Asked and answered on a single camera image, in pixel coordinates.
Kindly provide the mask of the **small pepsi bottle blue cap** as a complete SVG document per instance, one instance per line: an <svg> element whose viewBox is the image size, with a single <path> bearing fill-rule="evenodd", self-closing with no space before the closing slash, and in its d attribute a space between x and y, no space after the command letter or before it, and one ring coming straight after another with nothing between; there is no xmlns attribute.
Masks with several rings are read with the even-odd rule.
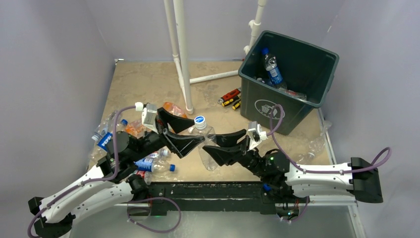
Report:
<svg viewBox="0 0 420 238"><path fill-rule="evenodd" d="M287 84L280 73L275 55L271 54L268 48L262 48L261 53L263 55L264 68L273 87L286 90Z"/></svg>

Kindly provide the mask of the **crushed bottle purple label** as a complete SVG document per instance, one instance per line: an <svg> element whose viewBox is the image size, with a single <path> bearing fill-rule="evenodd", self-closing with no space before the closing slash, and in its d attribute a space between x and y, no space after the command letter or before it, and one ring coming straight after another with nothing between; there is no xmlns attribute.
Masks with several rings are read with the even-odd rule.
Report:
<svg viewBox="0 0 420 238"><path fill-rule="evenodd" d="M171 152L170 150L166 148L161 148L158 151L155 151L148 156L146 156L146 159L158 159L158 160L165 160L170 156Z"/></svg>

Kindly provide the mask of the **water bottle lake picture label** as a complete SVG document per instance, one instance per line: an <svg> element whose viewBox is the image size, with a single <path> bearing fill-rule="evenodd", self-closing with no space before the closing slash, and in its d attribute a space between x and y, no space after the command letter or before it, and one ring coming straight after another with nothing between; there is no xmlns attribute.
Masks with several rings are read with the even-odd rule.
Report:
<svg viewBox="0 0 420 238"><path fill-rule="evenodd" d="M298 100L302 100L302 101L306 101L307 100L307 95L304 93L299 93L299 92L295 92L292 90L285 90L284 91L287 95L296 98Z"/></svg>

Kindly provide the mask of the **clear pocari sweat bottle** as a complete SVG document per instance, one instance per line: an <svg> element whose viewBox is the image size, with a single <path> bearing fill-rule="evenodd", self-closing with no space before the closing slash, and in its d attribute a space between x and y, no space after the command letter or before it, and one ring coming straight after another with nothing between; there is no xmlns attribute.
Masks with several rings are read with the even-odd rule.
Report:
<svg viewBox="0 0 420 238"><path fill-rule="evenodd" d="M200 135L204 137L204 141L198 146L199 155L202 164L208 171L214 171L218 164L214 159L203 149L204 146L216 146L215 130L212 126L207 124L204 116L196 116L194 118L194 126L188 129L191 135Z"/></svg>

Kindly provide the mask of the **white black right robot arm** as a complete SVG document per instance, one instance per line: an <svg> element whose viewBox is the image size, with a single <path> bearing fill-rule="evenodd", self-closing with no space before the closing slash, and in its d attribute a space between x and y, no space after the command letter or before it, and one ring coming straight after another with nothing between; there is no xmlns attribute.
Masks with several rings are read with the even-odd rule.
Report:
<svg viewBox="0 0 420 238"><path fill-rule="evenodd" d="M259 177L268 194L285 202L312 196L354 196L364 203L382 203L377 165L358 157L335 165L301 165L290 160L280 149L259 154L257 146L267 139L260 129L217 134L215 145L203 150L220 166L239 163Z"/></svg>

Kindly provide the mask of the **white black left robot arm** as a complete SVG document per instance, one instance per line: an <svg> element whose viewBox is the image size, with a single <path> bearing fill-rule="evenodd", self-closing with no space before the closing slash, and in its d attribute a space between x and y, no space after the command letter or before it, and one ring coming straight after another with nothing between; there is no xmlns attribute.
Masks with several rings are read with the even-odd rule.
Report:
<svg viewBox="0 0 420 238"><path fill-rule="evenodd" d="M67 238L73 225L120 203L146 203L150 195L144 179L135 174L136 162L165 147L179 158L187 156L204 141L200 135L183 135L192 119L172 115L153 104L137 102L143 124L150 129L136 138L115 131L107 154L79 179L61 191L29 200L33 214L27 235L31 238Z"/></svg>

